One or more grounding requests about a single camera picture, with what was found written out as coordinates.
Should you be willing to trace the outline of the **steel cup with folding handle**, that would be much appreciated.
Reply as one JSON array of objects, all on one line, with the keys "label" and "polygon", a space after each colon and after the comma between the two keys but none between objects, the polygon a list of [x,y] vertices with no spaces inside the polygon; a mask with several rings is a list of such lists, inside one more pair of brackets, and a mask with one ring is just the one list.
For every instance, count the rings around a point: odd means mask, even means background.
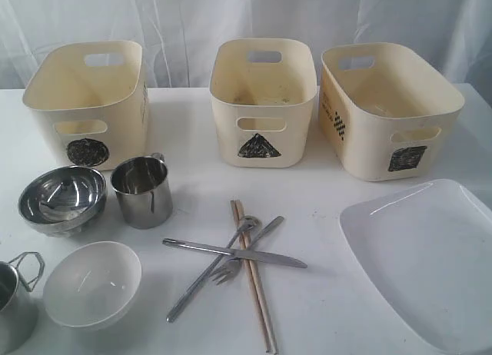
[{"label": "steel cup with folding handle", "polygon": [[[31,280],[26,280],[19,269],[28,255],[38,261],[38,273]],[[44,269],[44,259],[36,251],[26,251],[8,262],[1,262],[1,354],[17,350],[32,335],[38,320],[38,307],[31,292],[42,278]]]}]

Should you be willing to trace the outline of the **cream bin with circle mark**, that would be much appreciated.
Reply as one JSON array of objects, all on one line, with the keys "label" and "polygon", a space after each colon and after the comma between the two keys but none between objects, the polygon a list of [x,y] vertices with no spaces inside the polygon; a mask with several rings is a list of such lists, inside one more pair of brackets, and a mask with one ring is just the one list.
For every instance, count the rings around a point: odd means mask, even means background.
[{"label": "cream bin with circle mark", "polygon": [[146,152],[145,79],[137,42],[74,43],[46,56],[22,101],[60,164],[111,170]]}]

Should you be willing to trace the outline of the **stainless steel spoon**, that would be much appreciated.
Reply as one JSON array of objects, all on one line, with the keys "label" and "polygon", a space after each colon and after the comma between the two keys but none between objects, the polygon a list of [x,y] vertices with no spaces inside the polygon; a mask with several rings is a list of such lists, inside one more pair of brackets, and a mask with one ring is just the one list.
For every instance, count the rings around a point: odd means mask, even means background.
[{"label": "stainless steel spoon", "polygon": [[[232,247],[234,242],[238,239],[238,237],[245,231],[249,231],[255,228],[260,227],[261,222],[258,218],[245,215],[239,219],[238,227],[232,238],[229,240],[228,244],[225,246],[226,248]],[[217,267],[222,259],[222,255],[219,254],[211,264],[198,276],[198,278],[188,287],[188,289],[181,295],[176,304],[169,310],[166,321],[169,323],[173,323],[178,316],[182,313],[182,311],[186,308],[186,306],[191,302],[194,295],[203,287],[206,279],[209,277],[211,272]]]}]

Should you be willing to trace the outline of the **stainless steel bowl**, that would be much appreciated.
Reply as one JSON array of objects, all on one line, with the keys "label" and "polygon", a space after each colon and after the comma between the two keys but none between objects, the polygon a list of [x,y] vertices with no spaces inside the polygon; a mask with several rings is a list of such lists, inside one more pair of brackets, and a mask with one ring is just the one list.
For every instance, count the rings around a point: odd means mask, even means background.
[{"label": "stainless steel bowl", "polygon": [[107,195],[107,182],[100,171],[65,166],[40,175],[26,186],[18,199],[18,212],[41,234],[71,237],[97,222]]}]

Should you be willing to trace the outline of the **wooden chopstick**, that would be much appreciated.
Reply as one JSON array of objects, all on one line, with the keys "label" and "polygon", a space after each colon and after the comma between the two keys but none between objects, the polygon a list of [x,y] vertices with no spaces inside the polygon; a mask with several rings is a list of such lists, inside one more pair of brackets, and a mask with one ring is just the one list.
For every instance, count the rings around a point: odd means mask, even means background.
[{"label": "wooden chopstick", "polygon": [[[244,215],[244,213],[239,211],[238,206],[236,205],[236,201],[230,201],[230,204],[231,204],[231,211],[232,211],[232,215],[234,218],[234,222],[236,224],[236,227],[239,227],[239,220]],[[259,325],[259,328],[261,331],[261,335],[263,337],[265,352],[270,353],[271,352],[271,342],[270,342],[270,338],[268,336],[268,330],[267,330],[267,326],[266,326],[265,321],[264,321],[263,313],[261,310],[261,305],[260,305],[260,302],[258,300],[258,294],[257,294],[256,286],[254,283],[254,278],[253,278],[253,274],[251,271],[251,266],[246,260],[244,260],[242,262],[242,266],[243,266],[243,268],[246,272],[246,276],[248,278],[248,284],[249,284],[251,299],[252,299],[252,302],[254,305],[254,310],[255,310],[255,313],[256,313],[256,316],[258,319],[258,325]]]},{"label": "wooden chopstick", "polygon": [[273,325],[271,323],[271,318],[270,318],[270,315],[268,313],[268,304],[267,304],[267,301],[266,301],[265,296],[264,296],[264,291],[263,291],[263,287],[262,287],[261,277],[260,277],[260,274],[258,271],[258,266],[254,261],[247,260],[247,262],[251,266],[251,271],[253,274],[254,283],[256,286],[257,294],[258,294],[258,300],[260,302],[264,321],[265,321],[265,324],[267,326],[268,336],[269,336],[270,342],[271,342],[270,354],[278,354],[278,345],[277,345],[277,341],[275,339]]}]

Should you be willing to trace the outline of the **stainless steel knife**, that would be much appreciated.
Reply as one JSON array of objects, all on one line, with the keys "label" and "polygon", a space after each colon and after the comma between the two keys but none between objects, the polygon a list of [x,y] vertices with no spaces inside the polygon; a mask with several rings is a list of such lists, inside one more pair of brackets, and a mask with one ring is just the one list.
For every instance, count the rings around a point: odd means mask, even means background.
[{"label": "stainless steel knife", "polygon": [[162,240],[163,245],[168,247],[184,248],[189,250],[204,251],[213,254],[223,254],[233,258],[239,258],[243,260],[252,260],[266,264],[277,264],[286,267],[296,267],[296,268],[307,268],[308,266],[301,260],[293,257],[274,254],[264,251],[256,250],[241,250],[234,248],[218,247],[208,244],[198,244],[189,241],[181,241],[170,238],[165,238]]}]

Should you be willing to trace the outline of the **white square plate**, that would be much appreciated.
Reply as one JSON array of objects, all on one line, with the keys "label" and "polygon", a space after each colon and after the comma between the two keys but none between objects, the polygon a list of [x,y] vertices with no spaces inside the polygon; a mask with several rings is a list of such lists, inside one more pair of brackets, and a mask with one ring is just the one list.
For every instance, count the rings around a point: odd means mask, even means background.
[{"label": "white square plate", "polygon": [[446,354],[491,352],[491,210],[462,184],[427,181],[343,209],[339,225],[402,321]]}]

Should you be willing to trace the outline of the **cream bin with square mark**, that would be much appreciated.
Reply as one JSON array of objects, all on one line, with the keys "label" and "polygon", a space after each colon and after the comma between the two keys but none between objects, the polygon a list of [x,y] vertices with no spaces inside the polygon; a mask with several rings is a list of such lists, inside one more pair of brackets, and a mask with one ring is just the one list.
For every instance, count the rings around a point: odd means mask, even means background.
[{"label": "cream bin with square mark", "polygon": [[432,167],[464,96],[403,45],[341,45],[321,56],[318,123],[344,169],[364,181]]}]

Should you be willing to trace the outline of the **stainless steel mug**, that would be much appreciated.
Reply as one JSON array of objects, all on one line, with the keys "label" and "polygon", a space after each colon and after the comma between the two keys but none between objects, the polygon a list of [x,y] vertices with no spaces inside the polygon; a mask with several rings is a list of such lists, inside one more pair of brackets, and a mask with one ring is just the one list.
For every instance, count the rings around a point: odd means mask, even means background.
[{"label": "stainless steel mug", "polygon": [[110,181],[125,222],[137,229],[163,224],[172,214],[168,167],[161,153],[128,159],[111,173]]}]

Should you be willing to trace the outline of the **cream bin with triangle mark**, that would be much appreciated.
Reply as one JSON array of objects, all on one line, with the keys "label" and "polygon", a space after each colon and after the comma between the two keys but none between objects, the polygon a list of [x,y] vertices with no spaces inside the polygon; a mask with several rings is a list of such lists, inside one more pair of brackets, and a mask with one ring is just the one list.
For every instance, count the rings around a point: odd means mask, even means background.
[{"label": "cream bin with triangle mark", "polygon": [[301,160],[317,94],[314,59],[305,43],[227,41],[218,49],[209,91],[224,161],[286,168]]}]

